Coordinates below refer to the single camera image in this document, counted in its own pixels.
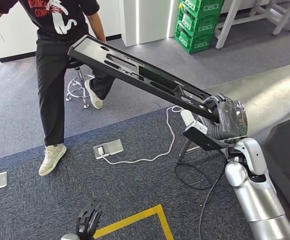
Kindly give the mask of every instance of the white sneaker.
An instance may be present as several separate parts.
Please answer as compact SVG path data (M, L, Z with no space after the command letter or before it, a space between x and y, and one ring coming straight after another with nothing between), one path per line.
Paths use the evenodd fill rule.
M102 109L103 108L103 100L99 99L93 90L90 87L91 80L85 81L85 88L89 93L91 97L91 102L95 109Z
M38 173L39 176L45 176L53 171L58 161L67 152L67 147L63 144L51 145L45 147L45 158Z

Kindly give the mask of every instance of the yellow floor marking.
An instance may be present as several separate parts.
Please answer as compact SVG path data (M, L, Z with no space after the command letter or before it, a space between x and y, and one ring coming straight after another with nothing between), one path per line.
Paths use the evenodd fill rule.
M94 235L94 238L100 238L155 214L158 215L159 222L162 225L162 229L166 237L166 240L174 240L174 237L171 232L171 229L168 226L168 221L166 220L166 217L164 214L163 208L161 204L98 229Z

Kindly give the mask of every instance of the stacked green crates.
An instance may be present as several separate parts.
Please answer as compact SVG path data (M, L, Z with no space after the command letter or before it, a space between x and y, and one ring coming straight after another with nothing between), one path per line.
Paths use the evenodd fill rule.
M189 54L210 46L224 0L180 0L175 39Z

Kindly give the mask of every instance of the white table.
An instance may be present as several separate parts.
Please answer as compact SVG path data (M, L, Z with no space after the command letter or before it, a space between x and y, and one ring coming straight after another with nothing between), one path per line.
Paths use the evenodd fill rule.
M225 41L233 25L243 24L260 19L268 19L276 25L273 32L273 35L277 36L290 18L290 5L288 9L285 9L276 4L275 0L270 0L270 3L268 3L266 8L263 8L260 6L261 0L256 0L248 17L235 20L237 11L242 1L243 0L233 0L225 22L219 23L216 26L214 35L218 39L216 44L217 50L220 50L224 46Z

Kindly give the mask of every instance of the black t-shirt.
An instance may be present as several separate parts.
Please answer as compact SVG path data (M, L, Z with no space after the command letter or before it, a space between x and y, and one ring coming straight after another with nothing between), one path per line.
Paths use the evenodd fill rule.
M0 13L7 14L18 1L39 27L38 38L47 41L71 41L87 34L84 14L100 9L97 0L0 0Z

